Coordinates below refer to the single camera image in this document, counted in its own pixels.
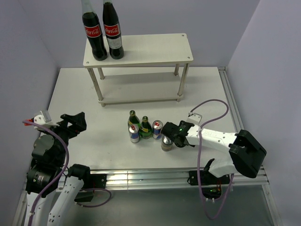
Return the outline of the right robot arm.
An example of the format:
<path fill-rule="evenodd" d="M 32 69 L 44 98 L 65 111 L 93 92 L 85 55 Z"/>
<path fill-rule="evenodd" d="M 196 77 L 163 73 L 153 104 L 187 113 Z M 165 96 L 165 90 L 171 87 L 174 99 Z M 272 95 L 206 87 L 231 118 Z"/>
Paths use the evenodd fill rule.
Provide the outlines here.
<path fill-rule="evenodd" d="M 238 133 L 220 132 L 180 121 L 179 125 L 167 122 L 161 132 L 179 148 L 208 147 L 223 153 L 222 158 L 214 157 L 203 170 L 196 171 L 201 185 L 205 186 L 216 184 L 218 180 L 227 184 L 230 180 L 225 177 L 235 173 L 256 178 L 267 154 L 255 137 L 243 129 Z"/>

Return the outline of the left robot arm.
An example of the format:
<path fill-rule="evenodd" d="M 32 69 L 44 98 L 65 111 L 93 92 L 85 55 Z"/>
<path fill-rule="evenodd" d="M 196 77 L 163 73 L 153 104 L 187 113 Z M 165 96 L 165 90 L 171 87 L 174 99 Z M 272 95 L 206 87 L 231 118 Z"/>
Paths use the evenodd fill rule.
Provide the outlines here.
<path fill-rule="evenodd" d="M 25 225 L 59 226 L 82 188 L 92 185 L 88 166 L 69 163 L 68 144 L 87 129 L 85 113 L 61 115 L 53 123 L 48 111 L 24 120 L 42 134 L 33 144 L 31 168 L 27 173 Z"/>

